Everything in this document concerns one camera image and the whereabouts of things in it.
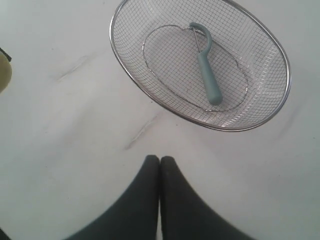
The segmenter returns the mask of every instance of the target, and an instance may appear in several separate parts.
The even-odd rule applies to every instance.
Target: marble surface
[[[320,21],[316,0],[237,0],[279,39],[293,85],[267,124],[225,133],[142,93],[109,43],[119,0],[1,0],[13,77],[0,94],[0,227],[60,240],[102,214],[144,157],[176,158],[199,195],[260,240],[320,238]]]

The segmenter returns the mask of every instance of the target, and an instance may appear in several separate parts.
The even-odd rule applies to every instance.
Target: wire mesh basket
[[[207,58],[222,92],[208,102],[197,62],[204,34]],[[130,78],[167,110],[222,131],[258,127],[288,98],[288,57],[278,40],[250,12],[231,0],[124,0],[110,25],[114,54]]]

